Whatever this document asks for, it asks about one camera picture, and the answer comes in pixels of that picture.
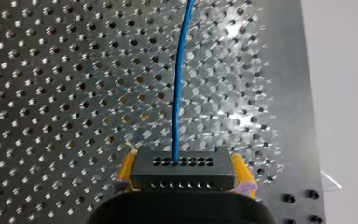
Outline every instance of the silver plate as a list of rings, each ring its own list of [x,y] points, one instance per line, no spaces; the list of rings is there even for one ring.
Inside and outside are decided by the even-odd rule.
[[[0,1],[0,223],[84,222],[128,143],[170,150],[185,5]],[[324,217],[299,1],[199,1],[184,74],[182,150],[242,153],[279,222]]]

